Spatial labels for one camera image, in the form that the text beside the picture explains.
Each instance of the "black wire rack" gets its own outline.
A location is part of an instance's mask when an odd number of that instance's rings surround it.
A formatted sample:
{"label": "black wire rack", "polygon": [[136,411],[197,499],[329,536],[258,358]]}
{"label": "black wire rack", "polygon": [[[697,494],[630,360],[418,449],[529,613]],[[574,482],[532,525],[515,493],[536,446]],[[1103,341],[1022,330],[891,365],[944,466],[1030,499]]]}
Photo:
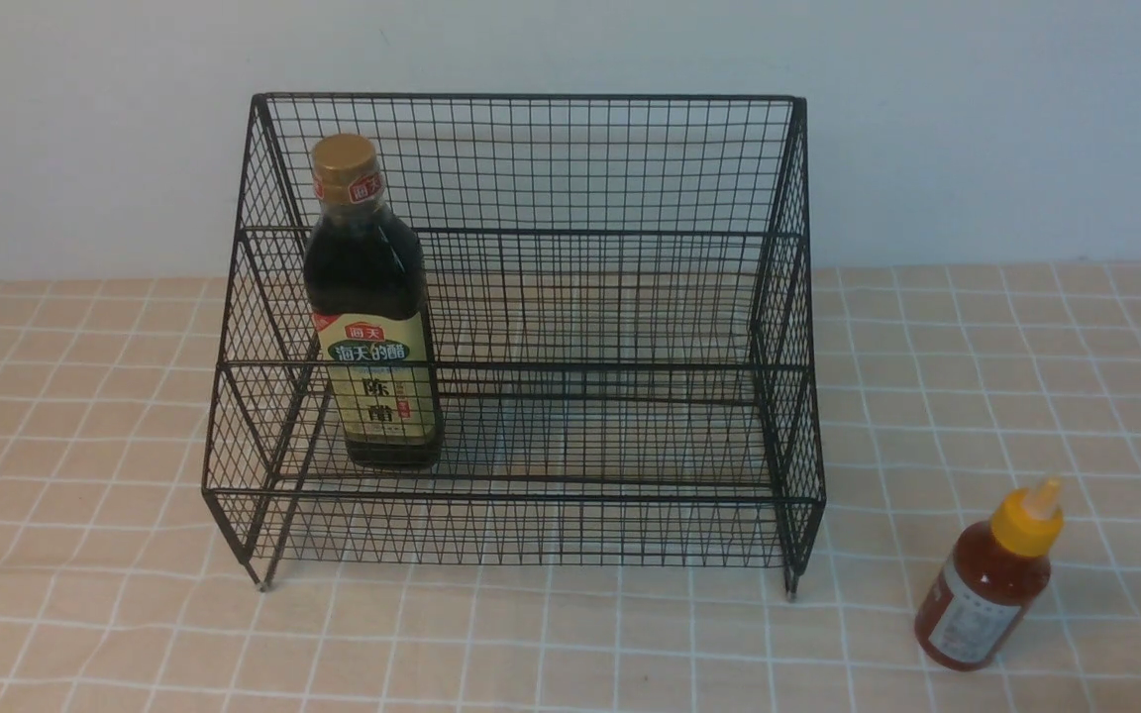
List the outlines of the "black wire rack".
{"label": "black wire rack", "polygon": [[[375,141],[424,249],[445,441],[346,456],[309,321],[309,151]],[[806,102],[259,94],[203,495],[264,590],[282,559],[780,567],[825,507]]]}

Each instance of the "bottle label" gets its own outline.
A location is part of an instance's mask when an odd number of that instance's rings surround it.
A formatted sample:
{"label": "bottle label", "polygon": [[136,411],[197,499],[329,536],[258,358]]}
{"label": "bottle label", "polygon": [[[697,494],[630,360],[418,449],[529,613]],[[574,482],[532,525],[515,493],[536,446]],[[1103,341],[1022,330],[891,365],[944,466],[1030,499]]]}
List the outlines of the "bottle label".
{"label": "bottle label", "polygon": [[928,595],[934,603],[945,606],[928,640],[939,653],[963,664],[978,664],[988,658],[993,647],[1023,610],[1022,606],[995,605],[977,594],[958,576],[952,557]]}
{"label": "bottle label", "polygon": [[311,315],[346,434],[379,443],[427,443],[435,435],[430,370],[421,315]]}

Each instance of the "dark glass bottle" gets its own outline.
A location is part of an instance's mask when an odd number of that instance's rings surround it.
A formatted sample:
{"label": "dark glass bottle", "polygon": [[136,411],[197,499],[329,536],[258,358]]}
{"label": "dark glass bottle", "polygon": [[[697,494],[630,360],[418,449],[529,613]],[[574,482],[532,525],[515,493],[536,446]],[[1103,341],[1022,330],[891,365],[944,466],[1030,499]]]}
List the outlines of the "dark glass bottle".
{"label": "dark glass bottle", "polygon": [[443,412],[421,243],[385,202],[377,148],[362,136],[311,149],[319,221],[304,258],[321,356],[346,453],[375,469],[427,469],[439,459]]}

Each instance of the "vinegar bottle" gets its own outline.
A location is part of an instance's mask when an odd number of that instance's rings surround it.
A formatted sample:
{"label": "vinegar bottle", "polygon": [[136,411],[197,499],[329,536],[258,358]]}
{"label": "vinegar bottle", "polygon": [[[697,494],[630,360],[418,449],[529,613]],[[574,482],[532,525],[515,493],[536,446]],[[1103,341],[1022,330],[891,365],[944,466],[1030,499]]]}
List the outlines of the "vinegar bottle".
{"label": "vinegar bottle", "polygon": [[322,216],[304,279],[340,411],[346,453],[377,469],[427,469],[443,412],[421,243],[386,204],[377,148],[339,133],[311,149]]}
{"label": "vinegar bottle", "polygon": [[1050,551],[1063,529],[1058,477],[1012,492],[993,518],[971,525],[914,619],[936,663],[973,672],[992,663],[1050,582]]}

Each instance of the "wire mesh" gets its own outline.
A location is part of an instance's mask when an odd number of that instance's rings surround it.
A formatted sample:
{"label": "wire mesh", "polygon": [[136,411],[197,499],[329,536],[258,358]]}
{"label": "wire mesh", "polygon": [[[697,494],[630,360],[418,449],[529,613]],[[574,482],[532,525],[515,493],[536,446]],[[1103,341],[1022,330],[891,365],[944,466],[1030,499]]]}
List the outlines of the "wire mesh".
{"label": "wire mesh", "polygon": [[[825,502],[806,129],[766,96],[254,96],[203,484],[236,558],[780,566],[793,592]],[[309,321],[337,131],[424,249],[424,472],[349,460]]]}

